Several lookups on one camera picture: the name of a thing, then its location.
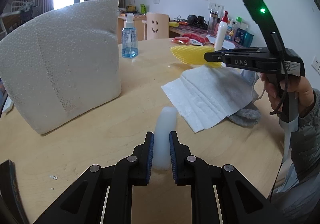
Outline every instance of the white label sticker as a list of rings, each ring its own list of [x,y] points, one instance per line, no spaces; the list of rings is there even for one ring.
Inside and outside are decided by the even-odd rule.
[[[300,63],[299,62],[290,62],[284,61],[284,65],[287,68],[288,74],[300,76]],[[284,74],[284,69],[281,63],[281,74]]]

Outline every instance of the hand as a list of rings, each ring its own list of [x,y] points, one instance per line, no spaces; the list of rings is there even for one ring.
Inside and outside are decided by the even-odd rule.
[[[261,80],[264,82],[264,88],[269,95],[271,107],[275,109],[281,100],[276,87],[269,82],[267,75],[264,73],[261,74]],[[280,86],[284,90],[285,81],[281,81]],[[296,97],[299,98],[299,116],[306,116],[312,110],[315,98],[310,82],[305,77],[289,76],[288,92],[296,92]]]

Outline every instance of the chair backrest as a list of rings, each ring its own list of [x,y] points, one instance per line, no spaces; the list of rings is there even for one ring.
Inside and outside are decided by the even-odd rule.
[[[147,40],[169,38],[169,16],[147,13]]]

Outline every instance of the sleeve cuff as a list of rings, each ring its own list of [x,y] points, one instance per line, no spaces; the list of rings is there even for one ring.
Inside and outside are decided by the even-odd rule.
[[[299,117],[299,126],[313,123],[313,119],[315,118],[316,113],[319,111],[320,92],[317,89],[313,89],[313,94],[315,96],[315,105],[313,109],[305,117]]]

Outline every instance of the metal pin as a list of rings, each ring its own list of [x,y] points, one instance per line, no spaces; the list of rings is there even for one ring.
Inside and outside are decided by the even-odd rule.
[[[137,160],[137,157],[134,156],[134,155],[130,155],[130,156],[127,157],[127,160],[128,160],[129,162],[135,162],[135,161]]]
[[[226,164],[225,166],[224,166],[224,169],[226,170],[226,171],[233,171],[233,166],[231,165],[231,164]]]
[[[100,167],[98,165],[92,165],[90,167],[90,172],[96,172],[96,171],[99,171]]]
[[[189,155],[189,156],[187,157],[187,160],[188,160],[189,162],[194,162],[195,160],[197,160],[197,158],[196,158],[194,155]]]

